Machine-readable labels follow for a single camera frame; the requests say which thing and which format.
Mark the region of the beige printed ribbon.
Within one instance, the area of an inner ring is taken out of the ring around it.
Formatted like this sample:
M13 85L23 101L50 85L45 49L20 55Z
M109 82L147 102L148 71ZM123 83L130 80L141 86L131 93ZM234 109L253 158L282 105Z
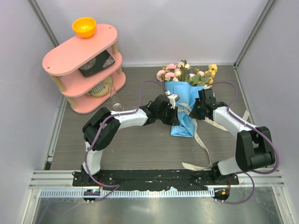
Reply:
M189 110L189 111L186 111L183 109L178 109L178 112L186 112L188 115L190 114L191 110L190 110L190 107L188 106L188 104L179 103L178 105L184 106L184 107L188 108L188 110ZM212 121L208 118L204 119L204 121L221 129L221 130L230 132L235 138L237 137L237 134L239 132L251 130L245 126L246 124L249 124L247 121L245 121L244 119L242 119L241 117L236 115L231 109L229 109L229 111L227 111L226 106L218 107L216 110L214 110L213 119L214 118L215 118L214 121ZM205 169L212 168L212 162L211 162L210 154L209 154L207 147L205 146L205 144L203 143L203 141L197 134L198 124L197 124L196 119L191 118L191 120L195 125L194 138L195 138L197 144L206 151L206 153L208 155L208 159L209 159L209 165L207 167L200 167L200 166L195 166L195 165L192 165L189 163L182 162L182 166L185 169L188 169L191 171L203 171ZM220 175L228 175L228 174L232 174L232 173L242 172L241 168L237 164L235 156L233 156L229 159L220 161L218 163L218 165L216 165L216 168L219 169Z

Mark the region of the blue wrapping paper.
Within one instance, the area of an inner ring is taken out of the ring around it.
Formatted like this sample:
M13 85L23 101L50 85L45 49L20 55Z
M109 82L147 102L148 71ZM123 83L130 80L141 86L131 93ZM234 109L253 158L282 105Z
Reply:
M179 103L186 103L192 110L195 99L199 98L199 91L204 89L203 86L190 86L187 82L169 81L165 82L165 88L171 94L179 95L180 99L177 102L178 109L189 111L188 108L178 105ZM195 125L186 112L178 112L179 126L171 127L171 136L177 137L194 137Z

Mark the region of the flower bouquet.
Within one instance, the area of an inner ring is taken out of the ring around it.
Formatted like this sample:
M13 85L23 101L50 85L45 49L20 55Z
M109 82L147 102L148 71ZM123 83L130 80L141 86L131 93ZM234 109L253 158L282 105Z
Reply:
M158 81L167 82L184 82L190 86L208 86L211 87L214 77L218 72L216 64L209 64L206 71L195 68L191 71L191 66L187 60L181 60L178 64L170 63L163 66L156 74Z

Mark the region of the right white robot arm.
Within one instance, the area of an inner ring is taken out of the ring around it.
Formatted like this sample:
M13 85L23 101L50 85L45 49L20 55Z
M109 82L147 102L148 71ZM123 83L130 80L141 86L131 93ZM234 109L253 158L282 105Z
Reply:
M227 104L217 102L212 89L202 89L198 94L190 117L197 120L210 119L236 138L235 156L212 165L211 179L214 183L222 184L238 172L254 171L276 163L277 157L268 128L250 124L229 109Z

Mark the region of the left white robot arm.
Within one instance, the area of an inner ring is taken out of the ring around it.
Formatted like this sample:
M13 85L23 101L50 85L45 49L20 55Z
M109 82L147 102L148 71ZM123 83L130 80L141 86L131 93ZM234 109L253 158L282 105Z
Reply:
M81 181L89 186L99 183L100 161L103 150L111 143L118 130L132 126L147 126L156 122L169 126L178 126L179 95L159 95L154 101L135 110L116 112L106 107L99 109L84 125L82 131L85 140L85 158L81 167Z

